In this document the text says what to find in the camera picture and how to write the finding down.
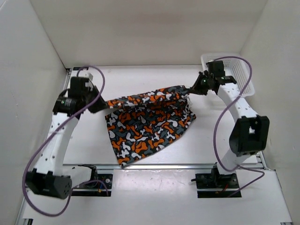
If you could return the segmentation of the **orange camouflage shorts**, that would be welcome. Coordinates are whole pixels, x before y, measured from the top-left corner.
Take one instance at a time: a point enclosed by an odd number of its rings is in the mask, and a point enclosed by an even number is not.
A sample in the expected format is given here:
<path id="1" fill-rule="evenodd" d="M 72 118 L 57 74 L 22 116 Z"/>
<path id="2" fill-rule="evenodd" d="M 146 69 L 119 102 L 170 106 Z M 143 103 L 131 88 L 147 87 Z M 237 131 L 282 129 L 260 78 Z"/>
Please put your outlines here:
<path id="1" fill-rule="evenodd" d="M 161 88 L 106 102 L 107 131 L 120 167 L 149 157 L 177 141 L 196 115 L 190 109 L 189 88 Z"/>

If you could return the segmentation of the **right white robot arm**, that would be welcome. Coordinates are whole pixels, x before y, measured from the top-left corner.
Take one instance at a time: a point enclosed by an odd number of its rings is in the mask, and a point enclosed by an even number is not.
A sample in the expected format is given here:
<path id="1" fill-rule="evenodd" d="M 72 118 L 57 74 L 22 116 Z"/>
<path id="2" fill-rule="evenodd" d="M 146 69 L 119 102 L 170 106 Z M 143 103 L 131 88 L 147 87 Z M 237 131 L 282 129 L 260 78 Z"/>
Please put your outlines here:
<path id="1" fill-rule="evenodd" d="M 266 148 L 270 126 L 269 118 L 260 116 L 243 97 L 251 82 L 252 73 L 249 73 L 246 83 L 240 88 L 233 76 L 225 74 L 223 60 L 224 57 L 220 57 L 207 62 L 207 70 L 199 73 L 196 82 L 190 88 L 190 93 L 197 95 L 207 95 L 211 90 L 226 105 L 213 131 L 213 148 L 218 171 L 210 176 L 210 181 L 218 188 L 227 182 L 227 175 L 240 168 L 247 158 Z M 226 112 L 230 112 L 235 125 L 229 137 L 229 150 L 220 158 L 216 138 L 221 118 Z"/>

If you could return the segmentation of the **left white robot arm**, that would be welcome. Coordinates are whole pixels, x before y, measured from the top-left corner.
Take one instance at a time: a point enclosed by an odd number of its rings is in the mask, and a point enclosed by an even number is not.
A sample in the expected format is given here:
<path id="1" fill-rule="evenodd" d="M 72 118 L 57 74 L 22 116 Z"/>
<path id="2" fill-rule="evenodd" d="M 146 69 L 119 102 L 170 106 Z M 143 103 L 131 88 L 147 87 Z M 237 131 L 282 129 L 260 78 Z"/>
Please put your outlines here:
<path id="1" fill-rule="evenodd" d="M 91 113 L 105 109 L 102 97 L 94 105 L 90 103 L 99 91 L 92 83 L 93 76 L 73 76 L 70 87 L 62 91 L 53 108 L 48 137 L 51 140 L 42 147 L 39 159 L 32 171 L 26 173 L 25 184 L 37 195 L 66 199 L 71 189 L 85 184 L 92 188 L 98 183 L 96 166 L 81 164 L 68 171 L 63 170 L 63 161 L 74 128 L 80 115 L 77 112 L 87 107 Z"/>

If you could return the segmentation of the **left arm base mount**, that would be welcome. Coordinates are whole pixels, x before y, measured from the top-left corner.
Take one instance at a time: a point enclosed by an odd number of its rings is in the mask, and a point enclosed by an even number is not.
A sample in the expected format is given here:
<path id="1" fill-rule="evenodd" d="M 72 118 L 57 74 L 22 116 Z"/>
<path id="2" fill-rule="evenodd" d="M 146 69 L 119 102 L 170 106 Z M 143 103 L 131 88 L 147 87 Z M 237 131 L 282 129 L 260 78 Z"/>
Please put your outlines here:
<path id="1" fill-rule="evenodd" d="M 110 197 L 113 172 L 103 172 L 95 165 L 81 164 L 70 171 L 72 196 Z"/>

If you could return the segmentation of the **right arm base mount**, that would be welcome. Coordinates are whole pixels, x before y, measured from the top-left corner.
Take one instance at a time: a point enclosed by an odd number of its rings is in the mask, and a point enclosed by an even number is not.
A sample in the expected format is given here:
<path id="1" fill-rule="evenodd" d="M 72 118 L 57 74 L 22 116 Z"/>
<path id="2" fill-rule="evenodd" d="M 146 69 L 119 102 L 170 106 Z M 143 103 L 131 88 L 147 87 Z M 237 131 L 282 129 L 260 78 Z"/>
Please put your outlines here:
<path id="1" fill-rule="evenodd" d="M 236 173 L 220 174 L 216 165 L 210 173 L 196 173 L 191 180 L 196 184 L 198 198 L 241 198 Z"/>

